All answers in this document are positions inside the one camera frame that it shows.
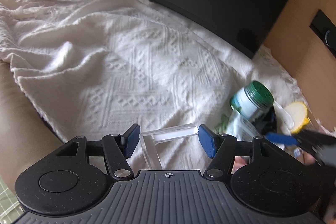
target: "textured white throw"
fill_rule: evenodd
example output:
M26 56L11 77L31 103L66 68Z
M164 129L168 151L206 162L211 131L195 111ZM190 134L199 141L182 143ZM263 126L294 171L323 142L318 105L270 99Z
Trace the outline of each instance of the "textured white throw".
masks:
M97 140L186 123L213 128L257 79L282 105L303 100L261 47L253 60L148 0L0 0L0 58L59 138ZM201 169L197 137L162 144L162 166ZM138 146L130 164L146 168Z

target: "black circular pad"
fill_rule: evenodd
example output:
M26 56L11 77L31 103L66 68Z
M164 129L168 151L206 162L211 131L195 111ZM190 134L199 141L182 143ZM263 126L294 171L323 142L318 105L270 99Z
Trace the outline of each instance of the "black circular pad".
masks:
M42 215L70 215L102 199L108 188L104 173L85 162L72 162L71 158L45 158L17 178L17 198L26 210Z
M299 215L321 194L318 176L298 161L262 157L231 177L235 196L246 206L276 216Z
M78 176L70 171L57 170L44 174L40 178L40 187L52 193L62 193L76 186Z

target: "metal screw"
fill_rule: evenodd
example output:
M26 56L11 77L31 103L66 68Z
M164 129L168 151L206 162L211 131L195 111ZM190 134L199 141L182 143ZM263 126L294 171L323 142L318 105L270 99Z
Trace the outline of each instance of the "metal screw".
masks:
M210 169L208 172L207 172L207 175L212 177L212 178L219 178L223 175L223 171L221 170L218 170L218 169Z
M128 177L130 174L131 172L126 169L119 169L116 172L114 172L114 175L118 178L125 178Z

